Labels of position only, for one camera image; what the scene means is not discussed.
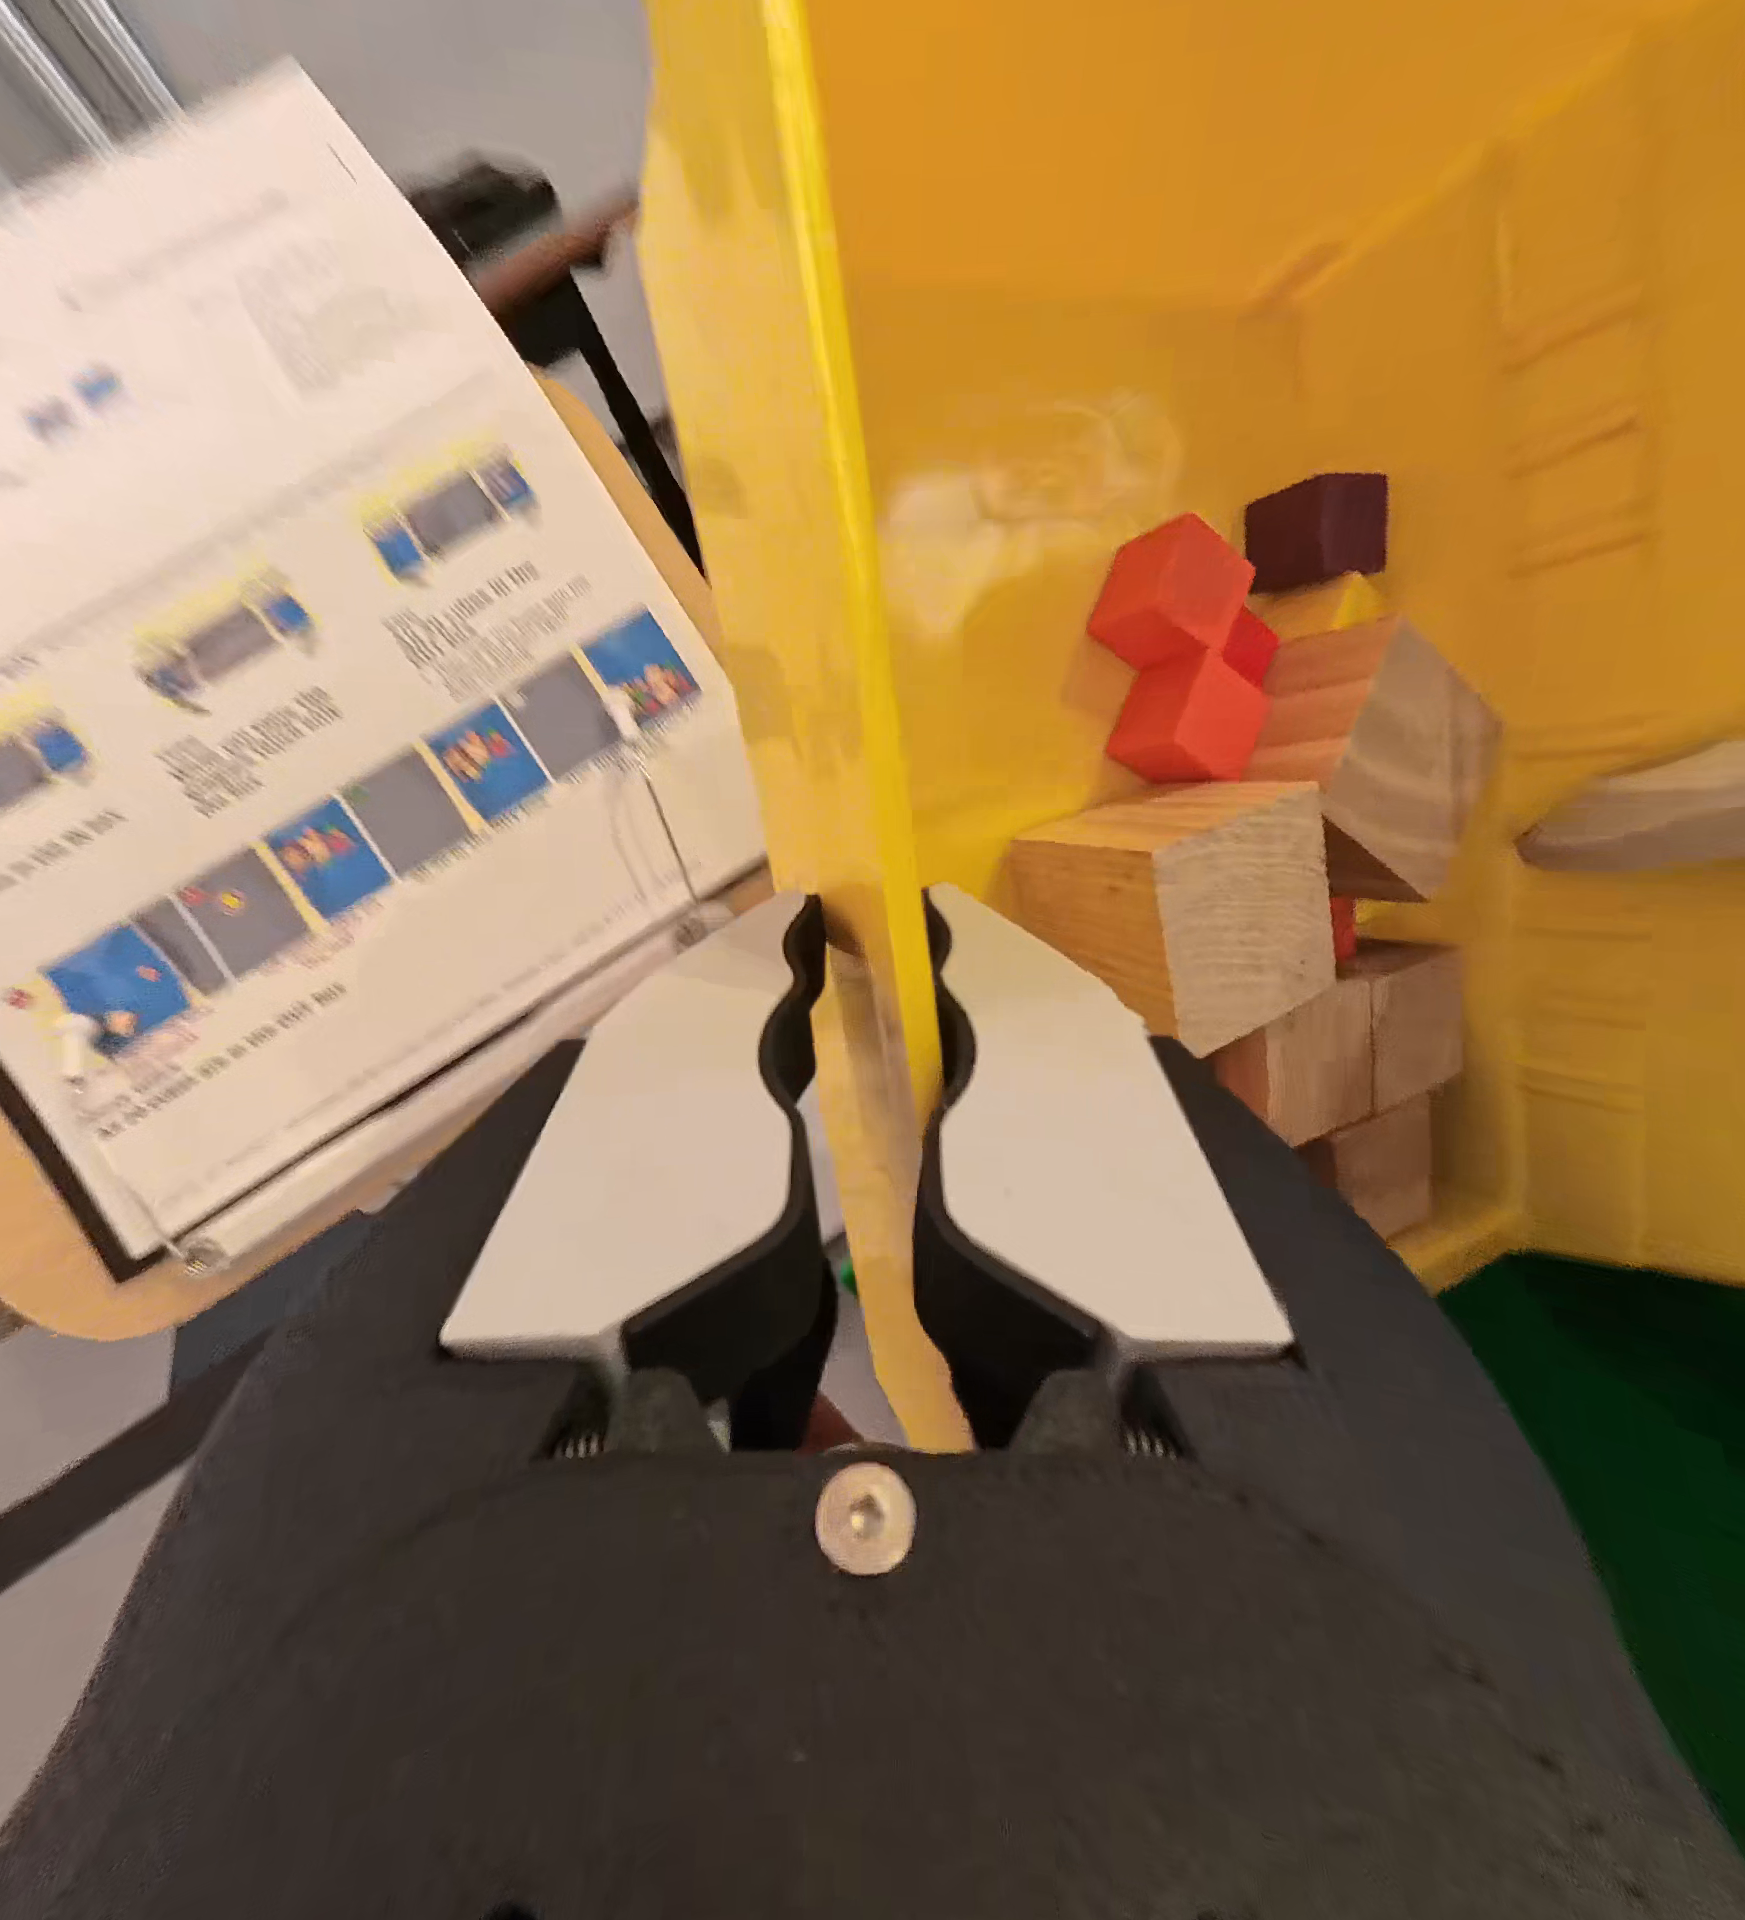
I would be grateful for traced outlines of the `yellow plastic box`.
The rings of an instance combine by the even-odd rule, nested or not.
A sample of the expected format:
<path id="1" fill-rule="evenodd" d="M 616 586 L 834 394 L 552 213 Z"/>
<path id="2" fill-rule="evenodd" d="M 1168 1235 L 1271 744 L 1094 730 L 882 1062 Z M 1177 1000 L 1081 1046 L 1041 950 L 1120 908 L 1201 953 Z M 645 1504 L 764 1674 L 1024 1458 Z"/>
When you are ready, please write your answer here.
<path id="1" fill-rule="evenodd" d="M 642 272 L 881 1380 L 938 1054 L 920 889 L 1126 779 L 1110 554 L 1389 476 L 1387 608 L 1504 727 L 1393 935 L 1467 952 L 1446 1289 L 1745 1289 L 1745 862 L 1532 874 L 1580 781 L 1745 730 L 1745 4 L 650 4 Z"/>

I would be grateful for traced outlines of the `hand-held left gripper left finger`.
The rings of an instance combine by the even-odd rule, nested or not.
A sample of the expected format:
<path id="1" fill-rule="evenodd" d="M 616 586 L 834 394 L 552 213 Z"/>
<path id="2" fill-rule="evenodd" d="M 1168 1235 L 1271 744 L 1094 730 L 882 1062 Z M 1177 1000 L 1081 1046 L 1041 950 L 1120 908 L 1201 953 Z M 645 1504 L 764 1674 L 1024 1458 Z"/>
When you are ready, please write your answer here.
<path id="1" fill-rule="evenodd" d="M 462 1360 L 664 1371 L 738 1451 L 805 1441 L 837 1331 L 813 1151 L 822 906 L 773 894 L 634 987 L 568 1078 L 441 1330 Z"/>

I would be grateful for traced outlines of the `printed instruction sheet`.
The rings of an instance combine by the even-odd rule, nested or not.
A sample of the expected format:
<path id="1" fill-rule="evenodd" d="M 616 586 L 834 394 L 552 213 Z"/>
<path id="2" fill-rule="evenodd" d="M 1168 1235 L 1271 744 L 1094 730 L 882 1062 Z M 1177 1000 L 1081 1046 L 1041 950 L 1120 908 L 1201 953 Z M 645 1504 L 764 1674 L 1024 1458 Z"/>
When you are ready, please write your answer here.
<path id="1" fill-rule="evenodd" d="M 302 68 L 0 201 L 0 1106 L 117 1282 L 764 862 L 664 538 Z"/>

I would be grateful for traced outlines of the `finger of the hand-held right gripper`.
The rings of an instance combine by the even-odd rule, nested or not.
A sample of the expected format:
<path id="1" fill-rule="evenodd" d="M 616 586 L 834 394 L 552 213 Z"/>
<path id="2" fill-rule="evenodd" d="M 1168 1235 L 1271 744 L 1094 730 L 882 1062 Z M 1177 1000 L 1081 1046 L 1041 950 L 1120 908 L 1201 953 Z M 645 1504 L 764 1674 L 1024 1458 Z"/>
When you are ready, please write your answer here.
<path id="1" fill-rule="evenodd" d="M 1516 843 L 1547 874 L 1654 874 L 1745 860 L 1745 739 L 1597 781 Z"/>

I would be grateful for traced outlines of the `pile of wooden cubes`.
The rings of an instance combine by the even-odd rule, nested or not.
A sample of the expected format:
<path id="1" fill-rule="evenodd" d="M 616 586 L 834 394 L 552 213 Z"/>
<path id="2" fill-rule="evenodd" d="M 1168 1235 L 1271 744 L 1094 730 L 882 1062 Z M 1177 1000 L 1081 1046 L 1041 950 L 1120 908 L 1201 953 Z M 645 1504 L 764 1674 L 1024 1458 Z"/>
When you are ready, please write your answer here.
<path id="1" fill-rule="evenodd" d="M 1021 922 L 1298 1151 L 1383 1238 L 1434 1212 L 1435 1096 L 1463 1066 L 1454 948 L 1372 940 L 1427 906 L 1501 727 L 1377 598 L 1389 479 L 1326 471 L 1126 541 L 1085 625 L 1130 671 L 1105 757 L 1142 788 L 1024 831 Z"/>

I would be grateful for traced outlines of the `green plastic box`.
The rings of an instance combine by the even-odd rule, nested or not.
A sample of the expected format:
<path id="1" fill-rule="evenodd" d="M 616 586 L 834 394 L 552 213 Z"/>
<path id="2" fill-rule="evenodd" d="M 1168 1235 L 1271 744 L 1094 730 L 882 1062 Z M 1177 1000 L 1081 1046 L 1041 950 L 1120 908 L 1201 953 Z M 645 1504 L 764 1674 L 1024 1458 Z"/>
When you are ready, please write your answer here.
<path id="1" fill-rule="evenodd" d="M 1745 1854 L 1745 1289 L 1511 1256 L 1439 1298 Z"/>

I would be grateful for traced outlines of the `dark blurred furniture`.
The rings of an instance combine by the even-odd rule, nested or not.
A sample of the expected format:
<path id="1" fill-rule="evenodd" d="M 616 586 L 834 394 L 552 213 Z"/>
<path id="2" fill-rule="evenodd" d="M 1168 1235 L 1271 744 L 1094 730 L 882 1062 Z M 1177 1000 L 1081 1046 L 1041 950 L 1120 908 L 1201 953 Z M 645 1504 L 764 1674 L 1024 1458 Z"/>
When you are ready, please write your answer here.
<path id="1" fill-rule="evenodd" d="M 673 442 L 645 414 L 578 288 L 583 274 L 605 272 L 614 245 L 629 236 L 638 189 L 624 187 L 592 209 L 567 215 L 544 173 L 464 157 L 450 171 L 403 184 L 402 194 L 529 368 L 580 365 L 588 372 L 645 493 L 702 568 Z"/>

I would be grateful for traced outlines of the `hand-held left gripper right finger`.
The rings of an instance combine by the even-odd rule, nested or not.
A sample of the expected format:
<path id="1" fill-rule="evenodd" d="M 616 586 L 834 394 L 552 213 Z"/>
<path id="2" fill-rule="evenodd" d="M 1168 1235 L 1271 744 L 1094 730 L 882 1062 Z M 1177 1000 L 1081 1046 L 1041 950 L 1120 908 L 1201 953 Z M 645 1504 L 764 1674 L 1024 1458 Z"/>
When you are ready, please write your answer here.
<path id="1" fill-rule="evenodd" d="M 1172 1425 L 1164 1375 L 1271 1371 L 1297 1337 L 1159 1043 L 1095 974 L 954 886 L 924 895 L 942 1093 L 912 1293 L 975 1446 L 1092 1381 Z"/>

